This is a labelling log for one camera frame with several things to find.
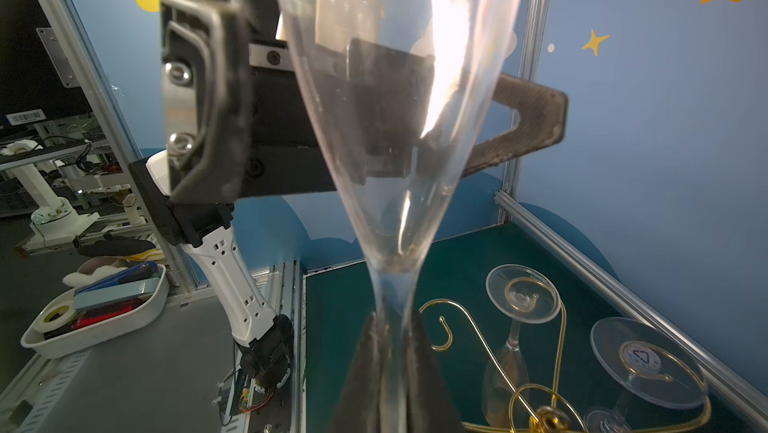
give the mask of gold wire rack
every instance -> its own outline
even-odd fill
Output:
[[[486,425],[477,425],[475,423],[468,423],[466,421],[463,421],[462,424],[464,425],[464,428],[466,431],[473,431],[476,433],[539,433],[540,431],[543,431],[540,427],[537,428],[537,425],[541,424],[541,419],[536,413],[536,410],[533,409],[533,407],[528,403],[523,397],[521,397],[521,394],[525,390],[529,389],[536,389],[540,391],[545,391],[552,397],[552,407],[556,407],[558,401],[561,401],[563,405],[571,412],[572,416],[576,419],[578,422],[579,427],[581,427],[581,430],[585,433],[587,433],[587,427],[584,425],[584,422],[581,419],[581,415],[576,411],[576,409],[571,405],[570,402],[568,402],[565,398],[563,398],[558,393],[558,387],[560,386],[560,367],[562,364],[563,359],[563,347],[565,343],[565,326],[568,322],[567,316],[565,313],[565,305],[562,304],[560,306],[560,313],[561,313],[561,320],[560,320],[560,336],[558,339],[558,352],[554,359],[554,380],[552,381],[552,388],[547,388],[543,385],[537,385],[534,383],[529,383],[526,385],[520,385],[515,386],[512,381],[509,379],[507,374],[504,372],[504,369],[499,365],[498,361],[496,360],[495,355],[493,354],[493,351],[491,351],[491,348],[488,346],[488,342],[485,341],[485,336],[480,332],[480,329],[477,326],[477,323],[475,323],[475,320],[472,318],[472,315],[469,314],[466,308],[464,308],[463,305],[456,303],[452,299],[445,299],[445,298],[436,298],[429,300],[427,303],[424,303],[421,308],[418,309],[419,313],[423,313],[424,310],[429,308],[433,305],[450,305],[464,313],[464,316],[467,317],[469,320],[470,325],[472,325],[472,329],[475,331],[475,335],[480,339],[480,342],[482,343],[483,349],[485,350],[485,353],[488,355],[488,358],[493,362],[494,367],[498,372],[502,375],[502,378],[506,381],[507,386],[509,386],[510,390],[512,391],[512,399],[509,402],[509,418],[512,424],[510,425],[510,428],[494,428],[492,426],[486,426]],[[451,328],[448,326],[448,323],[446,322],[445,317],[440,316],[438,318],[438,321],[442,325],[443,329],[445,329],[446,334],[448,335],[448,340],[446,343],[442,345],[432,345],[432,349],[435,351],[447,351],[449,348],[451,348],[451,345],[454,341],[453,332],[451,331]],[[671,361],[674,361],[680,368],[686,371],[695,381],[696,384],[702,390],[706,388],[706,383],[703,379],[701,379],[695,371],[693,371],[687,364],[680,361],[669,353],[668,351],[661,349],[660,347],[656,345],[651,345],[650,343],[641,342],[643,346],[653,349],[654,351],[660,353],[661,355],[666,356]],[[661,375],[659,380],[668,381],[667,377],[664,375]],[[525,408],[525,410],[530,414],[531,416],[531,428],[515,428],[514,427],[514,419],[512,415],[512,407],[514,406],[514,403],[520,400],[521,404]],[[712,416],[712,404],[710,403],[709,397],[706,398],[704,403],[704,408],[702,409],[701,413],[695,418],[690,421],[685,421],[683,423],[678,423],[676,425],[670,425],[670,426],[663,426],[663,427],[657,427],[657,428],[644,428],[644,429],[638,429],[634,430],[634,433],[682,433],[683,431],[691,431],[695,428],[699,428],[703,425],[705,425]],[[572,430],[564,430],[565,433],[577,433],[576,431]]]

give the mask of red object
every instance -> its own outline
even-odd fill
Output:
[[[103,322],[106,319],[110,319],[113,316],[122,315],[128,313],[133,309],[137,309],[143,303],[140,299],[127,299],[122,302],[113,303],[111,305],[102,306],[101,308],[92,309],[85,312],[84,315],[72,324],[72,330],[85,328],[86,326],[93,325],[94,323]]]

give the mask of white label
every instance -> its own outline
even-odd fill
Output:
[[[627,344],[624,347],[624,359],[640,374],[656,375],[661,369],[661,359],[656,351],[640,343]]]
[[[8,118],[8,122],[12,125],[20,125],[45,119],[45,113],[43,113],[43,110],[39,109],[30,110],[29,112],[13,113],[5,116]]]

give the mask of light blue case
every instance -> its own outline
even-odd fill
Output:
[[[124,299],[136,298],[154,293],[160,284],[159,278],[142,279],[138,282],[108,286],[90,292],[77,293],[74,296],[74,309],[78,312],[108,305]]]

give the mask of red wire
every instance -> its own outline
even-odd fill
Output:
[[[269,394],[269,396],[267,396],[267,397],[266,397],[266,400],[264,400],[264,403],[262,403],[262,404],[261,404],[261,405],[259,405],[259,406],[252,406],[251,408],[249,408],[249,409],[246,409],[246,410],[244,410],[244,409],[242,409],[242,408],[241,408],[241,409],[240,409],[240,412],[241,412],[241,413],[250,413],[250,412],[252,412],[252,411],[256,411],[256,410],[258,410],[258,409],[262,409],[262,408],[264,408],[264,407],[266,406],[266,404],[270,402],[270,400],[272,399],[272,397],[274,396],[274,394],[275,394],[275,392],[274,392],[274,391],[270,391],[270,394]]]

